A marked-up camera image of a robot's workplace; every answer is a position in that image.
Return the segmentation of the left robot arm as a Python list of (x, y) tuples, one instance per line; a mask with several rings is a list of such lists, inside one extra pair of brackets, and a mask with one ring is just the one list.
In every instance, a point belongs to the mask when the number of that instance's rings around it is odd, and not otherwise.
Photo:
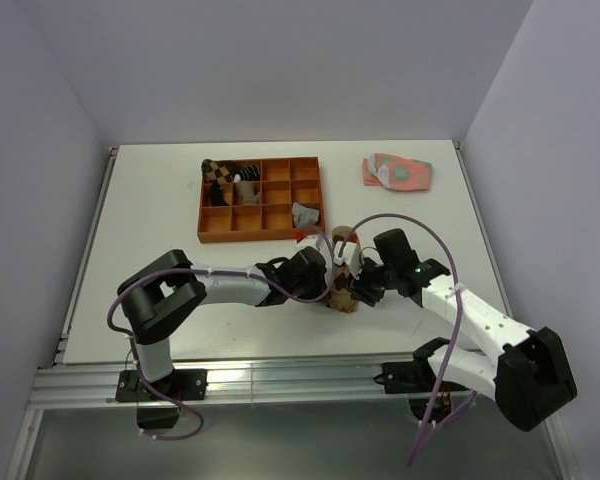
[(329, 293), (332, 265), (332, 248), (315, 243), (297, 246), (289, 258), (239, 268), (194, 263), (184, 251), (171, 250), (119, 286), (107, 324), (129, 336), (139, 388), (168, 400), (179, 390), (170, 337), (195, 309), (319, 302)]

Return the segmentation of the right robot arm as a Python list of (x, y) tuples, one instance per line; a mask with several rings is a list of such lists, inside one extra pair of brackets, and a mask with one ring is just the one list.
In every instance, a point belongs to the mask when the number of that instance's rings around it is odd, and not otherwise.
[(576, 383), (559, 335), (520, 323), (454, 280), (435, 259), (422, 261), (405, 233), (393, 229), (374, 239), (374, 261), (347, 242), (336, 263), (350, 271), (351, 297), (375, 306), (387, 291), (457, 325), (476, 352), (434, 338), (407, 362), (389, 362), (375, 377), (388, 394), (425, 392), (441, 386), (442, 400), (454, 390), (473, 390), (493, 400), (516, 428), (528, 432), (573, 401)]

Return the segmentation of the argyle beige orange sock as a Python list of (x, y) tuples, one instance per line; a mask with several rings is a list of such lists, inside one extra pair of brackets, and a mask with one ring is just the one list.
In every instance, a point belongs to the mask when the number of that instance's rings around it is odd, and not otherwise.
[[(331, 232), (333, 247), (338, 241), (357, 242), (360, 245), (357, 234), (350, 234), (350, 230), (351, 228), (345, 225), (335, 227)], [(348, 314), (357, 310), (358, 301), (351, 298), (351, 295), (347, 290), (347, 283), (351, 275), (358, 275), (360, 264), (355, 269), (350, 269), (347, 266), (335, 265), (334, 280), (330, 289), (330, 294), (327, 298), (327, 306), (329, 308)]]

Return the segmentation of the grey ankle sock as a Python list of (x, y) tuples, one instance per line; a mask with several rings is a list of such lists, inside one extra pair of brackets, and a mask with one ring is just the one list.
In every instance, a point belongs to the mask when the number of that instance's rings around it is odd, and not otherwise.
[(293, 203), (291, 213), (295, 228), (317, 225), (320, 220), (320, 212), (318, 209), (310, 208), (297, 202)]

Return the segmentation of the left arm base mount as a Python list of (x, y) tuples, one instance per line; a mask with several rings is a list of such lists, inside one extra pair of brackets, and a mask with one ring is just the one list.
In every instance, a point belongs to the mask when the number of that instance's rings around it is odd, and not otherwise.
[[(152, 383), (152, 387), (178, 401), (200, 401), (205, 398), (207, 387), (207, 371), (205, 369), (175, 369), (165, 378)], [(140, 380), (136, 370), (125, 370), (119, 375), (115, 394), (118, 403), (137, 403), (162, 401)]]

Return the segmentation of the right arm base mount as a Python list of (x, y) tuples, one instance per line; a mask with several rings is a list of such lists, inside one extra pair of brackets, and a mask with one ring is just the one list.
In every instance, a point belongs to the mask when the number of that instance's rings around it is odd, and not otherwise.
[(431, 393), (436, 381), (432, 368), (424, 360), (385, 362), (373, 377), (386, 394)]

